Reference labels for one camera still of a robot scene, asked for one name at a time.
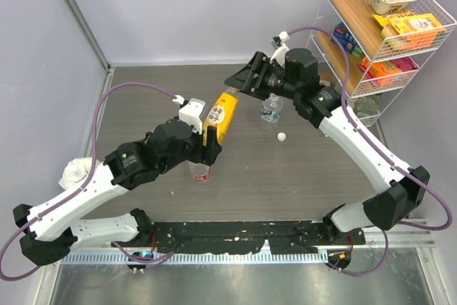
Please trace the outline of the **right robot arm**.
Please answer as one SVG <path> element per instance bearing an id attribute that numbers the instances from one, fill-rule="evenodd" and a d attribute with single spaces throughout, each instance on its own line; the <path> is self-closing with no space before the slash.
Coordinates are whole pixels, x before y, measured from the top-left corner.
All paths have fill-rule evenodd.
<path id="1" fill-rule="evenodd" d="M 291 49 L 284 63 L 257 51 L 225 85 L 265 100 L 271 94 L 290 99 L 298 115 L 332 138 L 357 164 L 371 182 L 376 195 L 343 204 L 324 218 L 323 237 L 339 244 L 350 231 L 375 226 L 387 231 L 422 202 L 430 174 L 411 168 L 389 151 L 356 117 L 342 106 L 339 93 L 320 83 L 318 62 L 308 49 Z"/>

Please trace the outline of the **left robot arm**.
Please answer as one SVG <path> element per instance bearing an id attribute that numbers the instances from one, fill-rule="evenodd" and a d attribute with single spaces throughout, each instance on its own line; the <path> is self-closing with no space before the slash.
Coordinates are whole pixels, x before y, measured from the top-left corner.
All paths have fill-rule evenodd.
<path id="1" fill-rule="evenodd" d="M 52 264 L 71 251 L 107 242 L 129 246 L 147 245 L 154 227 L 145 211 L 130 212 L 105 219 L 85 219 L 85 215 L 136 187 L 153 182 L 180 163 L 212 165 L 221 153 L 221 126 L 207 126 L 202 133 L 179 119 L 146 134 L 140 141 L 127 142 L 106 156 L 93 175 L 40 206 L 18 205 L 16 225 L 24 236 L 22 254 L 37 266 Z"/>

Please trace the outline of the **yellow juice bottle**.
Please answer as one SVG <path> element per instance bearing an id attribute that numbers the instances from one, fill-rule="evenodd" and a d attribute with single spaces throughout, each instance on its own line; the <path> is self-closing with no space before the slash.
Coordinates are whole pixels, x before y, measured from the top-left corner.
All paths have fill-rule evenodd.
<path id="1" fill-rule="evenodd" d="M 208 128 L 216 128 L 217 142 L 222 145 L 224 137 L 229 130 L 233 116 L 238 104 L 238 89 L 229 87 L 217 99 L 215 104 L 210 108 L 205 121 L 203 122 L 203 145 L 206 145 Z"/>

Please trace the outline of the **white blue bottle cap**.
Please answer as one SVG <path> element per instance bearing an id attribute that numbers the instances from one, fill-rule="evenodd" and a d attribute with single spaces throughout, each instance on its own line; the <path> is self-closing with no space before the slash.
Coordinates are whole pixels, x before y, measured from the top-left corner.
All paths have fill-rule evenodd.
<path id="1" fill-rule="evenodd" d="M 283 132 L 278 133 L 278 134 L 277 134 L 277 139 L 278 139 L 279 141 L 285 141 L 285 140 L 286 140 L 286 134 L 283 133 Z"/>

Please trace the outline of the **clear Pocari water bottle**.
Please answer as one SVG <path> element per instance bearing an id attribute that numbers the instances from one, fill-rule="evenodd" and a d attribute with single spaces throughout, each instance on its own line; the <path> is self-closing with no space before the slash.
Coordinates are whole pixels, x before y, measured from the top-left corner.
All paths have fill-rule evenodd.
<path id="1" fill-rule="evenodd" d="M 271 93 L 261 105 L 261 128 L 270 132 L 275 131 L 281 117 L 282 109 L 283 100 L 280 96 Z"/>

